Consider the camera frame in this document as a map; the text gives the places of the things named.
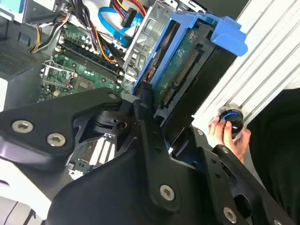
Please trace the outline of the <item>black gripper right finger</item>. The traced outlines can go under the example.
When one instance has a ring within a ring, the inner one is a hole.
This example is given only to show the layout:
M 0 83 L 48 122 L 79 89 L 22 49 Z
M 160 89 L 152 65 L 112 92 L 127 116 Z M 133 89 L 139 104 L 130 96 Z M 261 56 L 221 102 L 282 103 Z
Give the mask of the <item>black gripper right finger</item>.
M 171 144 L 180 174 L 181 194 L 194 204 L 187 221 L 202 225 L 292 225 L 249 170 L 225 146 L 209 146 L 205 134 L 185 128 Z

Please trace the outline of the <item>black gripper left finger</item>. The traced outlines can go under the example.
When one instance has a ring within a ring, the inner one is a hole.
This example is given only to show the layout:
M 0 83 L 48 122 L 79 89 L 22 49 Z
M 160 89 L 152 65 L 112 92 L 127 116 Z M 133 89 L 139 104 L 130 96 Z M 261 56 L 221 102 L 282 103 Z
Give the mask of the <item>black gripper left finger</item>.
M 104 134 L 117 137 L 116 157 L 137 151 L 145 205 L 177 212 L 180 197 L 164 136 L 153 119 L 153 91 L 148 84 L 137 97 L 124 99 L 100 88 L 2 111 L 0 157 L 20 169 L 44 195 L 53 195 L 67 183 L 74 150 Z

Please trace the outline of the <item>person's bare hand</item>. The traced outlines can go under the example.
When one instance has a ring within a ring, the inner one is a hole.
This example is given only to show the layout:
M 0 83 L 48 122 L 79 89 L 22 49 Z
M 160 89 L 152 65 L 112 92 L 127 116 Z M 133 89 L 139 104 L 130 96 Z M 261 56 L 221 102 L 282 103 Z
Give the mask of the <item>person's bare hand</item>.
M 236 141 L 232 138 L 232 123 L 225 119 L 220 119 L 218 116 L 208 126 L 208 139 L 212 146 L 224 145 L 244 163 L 244 156 L 248 149 L 251 132 L 246 127 L 243 127 L 240 132 L 240 137 Z

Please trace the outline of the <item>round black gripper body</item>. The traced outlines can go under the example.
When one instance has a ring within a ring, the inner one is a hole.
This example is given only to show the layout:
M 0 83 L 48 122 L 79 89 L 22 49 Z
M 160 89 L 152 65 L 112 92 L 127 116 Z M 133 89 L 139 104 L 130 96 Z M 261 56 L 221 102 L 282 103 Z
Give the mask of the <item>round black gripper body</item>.
M 119 157 L 65 186 L 50 207 L 48 225 L 213 225 L 218 222 L 209 167 L 172 160 L 163 140 L 133 140 Z

